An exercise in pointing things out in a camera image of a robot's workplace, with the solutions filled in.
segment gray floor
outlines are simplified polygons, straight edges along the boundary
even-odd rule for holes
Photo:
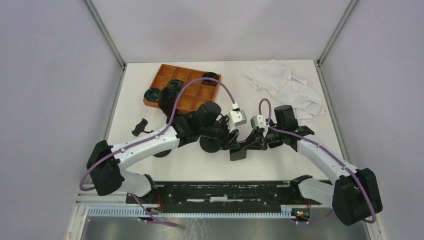
[[[319,218],[327,211],[316,210]],[[367,240],[365,224],[329,219],[297,225],[288,219],[169,218],[181,227],[145,224],[134,217],[87,217],[82,240]]]

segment wooden tray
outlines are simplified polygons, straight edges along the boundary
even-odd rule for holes
[[[190,81],[194,79],[201,78],[206,71],[199,71],[195,69],[172,66],[167,64],[162,64],[157,71],[156,76],[151,82],[151,88],[158,88],[162,90],[167,86],[168,82],[173,79],[178,79],[184,82],[184,86],[187,85]],[[218,75],[218,80],[221,81],[221,75]],[[217,96],[218,89],[220,85],[216,86],[203,84],[202,81],[197,81],[191,84],[183,93],[179,99],[176,109],[179,113],[186,114],[191,111],[196,111],[200,105],[206,103],[207,101],[214,101]],[[144,105],[159,108],[157,102],[147,101],[143,99]]]

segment gray wall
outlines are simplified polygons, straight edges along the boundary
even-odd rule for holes
[[[125,61],[317,59],[349,0],[93,0]]]
[[[0,239],[60,240],[119,66],[82,0],[3,0],[0,33]]]
[[[377,176],[385,239],[423,239],[424,1],[362,0],[324,62],[353,160]]]

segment wall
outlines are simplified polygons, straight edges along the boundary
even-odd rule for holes
[[[81,0],[4,0],[0,33],[0,238],[64,239],[120,68]]]
[[[93,0],[131,62],[318,59],[349,0]]]
[[[362,0],[323,64],[353,160],[377,176],[385,240],[423,239],[424,2]]]

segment white cloth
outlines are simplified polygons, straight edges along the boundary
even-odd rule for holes
[[[308,80],[293,76],[292,68],[277,60],[259,64],[241,75],[255,90],[266,89],[280,104],[291,105],[298,120],[326,114],[321,96],[308,86]]]

